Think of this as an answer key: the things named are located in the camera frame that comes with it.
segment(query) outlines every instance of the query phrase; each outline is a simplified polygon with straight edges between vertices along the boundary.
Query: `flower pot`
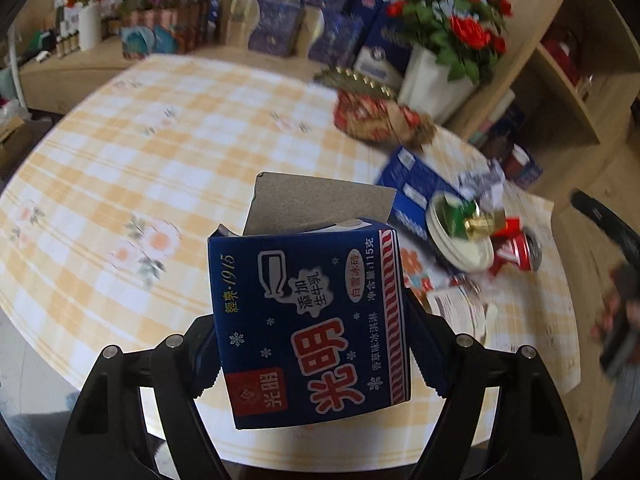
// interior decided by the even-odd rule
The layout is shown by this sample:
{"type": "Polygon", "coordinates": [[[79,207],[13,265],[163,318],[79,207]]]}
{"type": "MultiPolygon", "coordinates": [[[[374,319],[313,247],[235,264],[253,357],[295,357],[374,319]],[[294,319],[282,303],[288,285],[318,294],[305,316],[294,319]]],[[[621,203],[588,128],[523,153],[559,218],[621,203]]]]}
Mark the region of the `flower pot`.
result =
{"type": "Polygon", "coordinates": [[[444,124],[473,93],[470,79],[449,82],[449,67],[436,63],[430,50],[414,45],[398,103],[427,113],[437,124],[444,124]]]}
{"type": "Polygon", "coordinates": [[[100,5],[95,2],[83,7],[78,16],[80,50],[91,50],[102,41],[102,23],[100,5]]]}

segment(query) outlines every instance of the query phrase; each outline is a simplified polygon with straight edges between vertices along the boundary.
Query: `yellow plaid tablecloth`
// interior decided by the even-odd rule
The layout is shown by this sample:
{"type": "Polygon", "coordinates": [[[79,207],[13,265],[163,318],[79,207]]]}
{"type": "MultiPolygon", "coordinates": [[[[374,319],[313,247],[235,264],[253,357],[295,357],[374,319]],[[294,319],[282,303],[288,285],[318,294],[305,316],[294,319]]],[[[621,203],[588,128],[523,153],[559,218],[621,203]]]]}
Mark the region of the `yellow plaid tablecloth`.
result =
{"type": "MultiPolygon", "coordinates": [[[[211,312],[207,237],[242,232],[261,171],[373,183],[387,154],[333,126],[335,92],[274,73],[151,56],[70,113],[0,198],[0,305],[78,388],[100,350],[152,348],[211,312]]],[[[481,164],[441,130],[424,158],[452,181],[481,164]]],[[[498,307],[492,346],[537,347],[558,389],[580,381],[575,317],[553,242],[552,204],[509,187],[543,243],[537,274],[506,269],[486,285],[498,307]]],[[[412,363],[412,400],[366,416],[237,431],[222,378],[198,401],[222,458],[266,468],[347,471],[416,461],[442,408],[412,363]]],[[[476,442],[488,438],[497,393],[476,442]]],[[[153,395],[149,430],[162,436],[153,395]]]]}

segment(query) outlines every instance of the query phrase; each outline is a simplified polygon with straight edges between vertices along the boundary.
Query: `artificial flower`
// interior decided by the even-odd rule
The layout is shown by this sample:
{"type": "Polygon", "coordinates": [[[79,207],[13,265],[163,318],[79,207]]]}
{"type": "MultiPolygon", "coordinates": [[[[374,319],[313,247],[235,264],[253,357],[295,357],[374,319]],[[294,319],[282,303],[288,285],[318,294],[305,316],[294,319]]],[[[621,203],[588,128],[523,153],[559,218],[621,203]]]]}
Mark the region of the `artificial flower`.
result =
{"type": "Polygon", "coordinates": [[[481,50],[491,41],[491,34],[482,28],[473,18],[458,18],[452,16],[449,19],[451,30],[458,39],[474,50],[481,50]]]}

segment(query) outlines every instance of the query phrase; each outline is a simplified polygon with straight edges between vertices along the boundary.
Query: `red roses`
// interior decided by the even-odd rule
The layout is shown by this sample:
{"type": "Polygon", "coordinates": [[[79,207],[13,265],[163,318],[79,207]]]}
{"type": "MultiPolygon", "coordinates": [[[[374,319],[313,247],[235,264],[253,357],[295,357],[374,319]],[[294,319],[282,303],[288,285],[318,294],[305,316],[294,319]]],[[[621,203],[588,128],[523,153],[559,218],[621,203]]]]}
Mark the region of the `red roses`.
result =
{"type": "Polygon", "coordinates": [[[397,18],[402,14],[402,10],[406,5],[404,0],[396,0],[392,4],[389,4],[386,8],[386,14],[392,18],[397,18]]]}
{"type": "Polygon", "coordinates": [[[513,13],[511,12],[511,3],[508,0],[487,0],[494,7],[497,7],[500,10],[500,13],[504,16],[511,16],[513,13]]]}
{"type": "Polygon", "coordinates": [[[484,30],[480,23],[476,22],[473,18],[458,18],[452,16],[449,19],[449,23],[451,30],[458,39],[474,50],[482,50],[491,43],[491,33],[488,30],[484,30]]]}

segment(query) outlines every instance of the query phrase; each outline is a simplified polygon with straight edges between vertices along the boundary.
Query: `floor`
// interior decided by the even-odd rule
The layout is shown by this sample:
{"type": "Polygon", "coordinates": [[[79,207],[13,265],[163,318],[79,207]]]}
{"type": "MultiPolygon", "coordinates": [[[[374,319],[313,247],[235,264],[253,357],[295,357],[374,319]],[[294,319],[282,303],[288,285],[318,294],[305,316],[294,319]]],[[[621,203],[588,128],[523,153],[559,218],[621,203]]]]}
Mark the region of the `floor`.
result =
{"type": "MultiPolygon", "coordinates": [[[[609,167],[584,191],[601,200],[640,232],[638,182],[640,132],[632,136],[609,167]]],[[[557,212],[552,224],[574,298],[582,359],[582,383],[565,395],[563,401],[574,428],[584,478],[587,479],[592,478],[595,473],[612,391],[612,384],[603,376],[598,365],[600,347],[588,338],[588,333],[601,307],[600,298],[609,286],[608,270],[622,256],[595,226],[571,209],[557,212]]],[[[31,349],[0,309],[0,413],[27,449],[30,458],[51,479],[54,477],[57,446],[75,395],[75,389],[31,349]],[[47,384],[50,384],[47,395],[30,387],[30,384],[40,383],[43,376],[46,376],[47,384]]],[[[160,450],[158,459],[162,473],[176,478],[166,449],[160,450]]],[[[274,474],[235,464],[226,466],[234,480],[308,480],[317,477],[293,473],[274,474]]],[[[410,468],[401,468],[332,478],[394,480],[407,478],[409,471],[410,468]]]]}

